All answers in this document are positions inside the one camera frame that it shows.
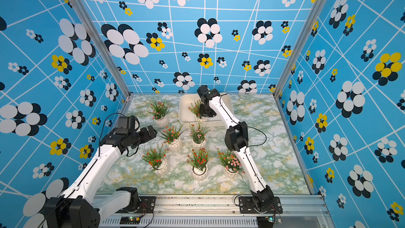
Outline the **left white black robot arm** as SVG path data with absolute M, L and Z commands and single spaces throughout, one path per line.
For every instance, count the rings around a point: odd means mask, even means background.
M 102 201 L 94 201 L 97 189 L 118 158 L 128 150 L 156 138 L 152 126 L 133 133 L 111 133 L 105 136 L 89 165 L 59 196 L 51 197 L 43 207 L 43 220 L 38 228 L 97 228 L 118 211 L 146 213 L 134 187 L 121 187 Z

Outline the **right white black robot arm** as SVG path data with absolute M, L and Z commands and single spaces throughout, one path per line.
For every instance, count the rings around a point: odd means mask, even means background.
M 226 147 L 236 155 L 246 173 L 255 208 L 259 212 L 274 209 L 277 203 L 273 191 L 260 174 L 250 151 L 247 123 L 236 118 L 216 89 L 210 90 L 206 85 L 202 85 L 197 89 L 197 93 L 203 105 L 203 115 L 217 116 L 225 125 Z

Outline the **front right pink potted gypsophila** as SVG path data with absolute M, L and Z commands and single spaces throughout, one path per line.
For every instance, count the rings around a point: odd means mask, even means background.
M 228 179 L 236 179 L 245 174 L 243 166 L 237 156 L 230 150 L 217 149 L 220 164 L 224 168 L 225 176 Z

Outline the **left controller board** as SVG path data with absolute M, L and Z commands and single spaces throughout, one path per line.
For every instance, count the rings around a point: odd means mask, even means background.
M 139 216 L 122 216 L 120 219 L 120 225 L 139 225 L 141 217 Z

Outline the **controller board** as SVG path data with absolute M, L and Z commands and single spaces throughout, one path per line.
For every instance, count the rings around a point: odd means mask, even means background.
M 139 225 L 141 217 L 139 216 L 122 216 L 120 219 L 120 225 Z
M 257 217 L 259 228 L 273 228 L 274 223 L 268 217 Z

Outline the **right controller board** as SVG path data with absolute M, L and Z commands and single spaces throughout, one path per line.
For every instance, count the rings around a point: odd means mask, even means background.
M 259 228 L 273 228 L 274 223 L 268 217 L 257 217 Z

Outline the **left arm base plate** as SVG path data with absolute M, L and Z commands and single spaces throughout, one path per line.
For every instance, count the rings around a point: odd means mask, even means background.
M 117 211 L 117 213 L 153 213 L 156 205 L 156 196 L 139 196 L 134 206 L 129 206 Z

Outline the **aluminium front rail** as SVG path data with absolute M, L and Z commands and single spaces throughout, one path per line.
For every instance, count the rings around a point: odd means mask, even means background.
M 102 201 L 108 196 L 110 195 L 99 195 L 94 201 Z M 122 216 L 139 216 L 139 225 L 128 225 L 137 228 L 258 227 L 257 217 L 268 217 L 274 223 L 274 228 L 334 227 L 324 198 L 319 195 L 279 197 L 282 214 L 241 214 L 236 204 L 239 196 L 247 195 L 158 195 L 153 213 L 116 212 L 109 218 L 115 216 L 120 220 Z

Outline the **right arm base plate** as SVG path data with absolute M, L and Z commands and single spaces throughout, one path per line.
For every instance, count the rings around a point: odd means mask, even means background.
M 260 203 L 252 196 L 239 196 L 236 199 L 241 214 L 282 214 L 283 208 L 279 197 L 269 202 Z

